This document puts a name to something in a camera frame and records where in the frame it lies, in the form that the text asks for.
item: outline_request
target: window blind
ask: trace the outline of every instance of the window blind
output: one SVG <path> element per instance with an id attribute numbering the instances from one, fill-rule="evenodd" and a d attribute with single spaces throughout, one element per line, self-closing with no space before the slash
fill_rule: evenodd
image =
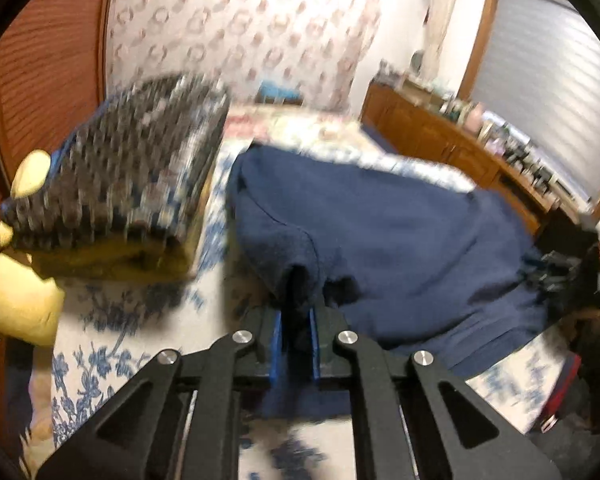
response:
<path id="1" fill-rule="evenodd" d="M 600 41 L 567 0 L 498 0 L 471 97 L 600 196 Z"/>

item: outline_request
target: wooden cabinet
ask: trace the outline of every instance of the wooden cabinet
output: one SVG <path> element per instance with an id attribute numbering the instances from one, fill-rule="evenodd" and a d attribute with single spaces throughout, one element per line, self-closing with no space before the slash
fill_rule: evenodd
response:
<path id="1" fill-rule="evenodd" d="M 362 122 L 378 130 L 401 155 L 455 166 L 478 186 L 497 190 L 532 234 L 545 225 L 552 204 L 471 134 L 445 118 L 414 106 L 391 88 L 372 84 Z"/>

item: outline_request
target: wooden window frame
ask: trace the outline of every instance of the wooden window frame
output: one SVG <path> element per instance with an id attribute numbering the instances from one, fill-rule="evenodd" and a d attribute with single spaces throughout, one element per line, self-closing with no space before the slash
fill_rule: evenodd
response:
<path id="1" fill-rule="evenodd" d="M 478 77 L 478 70 L 480 70 L 484 53 L 487 49 L 487 45 L 489 44 L 497 8 L 498 0 L 484 0 L 482 17 L 480 19 L 478 33 L 475 37 L 474 49 L 471 52 L 469 63 L 466 66 L 466 71 L 464 72 L 464 77 L 462 78 L 462 83 L 460 84 L 460 88 L 458 90 L 458 97 L 460 99 L 470 99 L 471 92 L 474 89 L 475 81 Z M 592 216 L 596 222 L 600 221 L 600 197 L 598 201 L 593 204 Z"/>

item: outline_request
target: patterned blanket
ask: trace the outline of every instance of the patterned blanket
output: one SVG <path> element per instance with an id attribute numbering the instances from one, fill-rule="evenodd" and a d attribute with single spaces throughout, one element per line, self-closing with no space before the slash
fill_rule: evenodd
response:
<path id="1" fill-rule="evenodd" d="M 454 168 L 383 153 L 354 120 L 302 108 L 232 108 L 205 211 L 195 279 L 149 286 L 64 282 L 66 300 L 51 370 L 54 447 L 157 351 L 175 348 L 186 354 L 208 348 L 237 327 L 245 309 L 266 298 L 266 288 L 226 228 L 224 210 L 232 163 L 253 139 L 320 160 L 415 176 L 457 192 L 475 186 Z M 566 352 L 564 339 L 552 328 L 468 384 L 525 432 L 548 399 Z M 31 474 L 40 459 L 37 454 L 23 466 Z M 354 478 L 354 471 L 350 418 L 308 422 L 243 414 L 241 479 Z"/>

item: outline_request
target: stuffed animal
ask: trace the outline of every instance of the stuffed animal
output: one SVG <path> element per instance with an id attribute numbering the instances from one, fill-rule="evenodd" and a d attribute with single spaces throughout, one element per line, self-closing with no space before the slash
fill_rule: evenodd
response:
<path id="1" fill-rule="evenodd" d="M 14 198 L 39 190 L 51 166 L 49 154 L 35 150 L 22 161 L 11 186 Z M 0 333 L 39 346 L 52 346 L 64 291 L 31 268 L 31 257 L 10 247 L 12 229 L 0 222 Z"/>

